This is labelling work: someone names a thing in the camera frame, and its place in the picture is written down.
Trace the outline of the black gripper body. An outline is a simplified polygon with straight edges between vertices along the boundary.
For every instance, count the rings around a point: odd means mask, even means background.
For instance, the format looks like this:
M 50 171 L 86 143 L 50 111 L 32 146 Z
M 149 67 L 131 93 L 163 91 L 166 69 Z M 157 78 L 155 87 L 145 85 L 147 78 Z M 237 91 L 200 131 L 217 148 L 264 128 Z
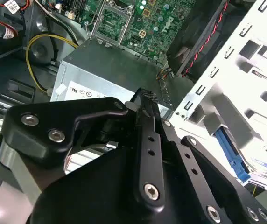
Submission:
M 33 224 L 158 224 L 166 204 L 158 120 L 118 121 L 120 146 L 51 184 Z

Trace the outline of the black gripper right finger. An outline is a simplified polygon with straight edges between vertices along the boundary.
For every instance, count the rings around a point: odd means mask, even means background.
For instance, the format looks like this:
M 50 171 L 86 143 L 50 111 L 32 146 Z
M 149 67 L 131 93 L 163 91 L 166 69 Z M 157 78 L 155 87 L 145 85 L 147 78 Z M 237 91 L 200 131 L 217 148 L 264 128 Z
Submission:
M 166 204 L 160 224 L 267 224 L 267 210 L 191 136 L 158 117 Z

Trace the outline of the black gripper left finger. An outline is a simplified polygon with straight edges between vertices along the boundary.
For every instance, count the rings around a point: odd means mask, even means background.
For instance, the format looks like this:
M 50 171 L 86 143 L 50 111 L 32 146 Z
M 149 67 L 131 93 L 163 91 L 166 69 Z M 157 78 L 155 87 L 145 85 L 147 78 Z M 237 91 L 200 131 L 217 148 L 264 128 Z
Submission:
M 0 166 L 35 206 L 51 184 L 120 146 L 114 135 L 118 121 L 159 116 L 156 101 L 144 89 L 126 103 L 106 97 L 16 105 L 2 126 Z

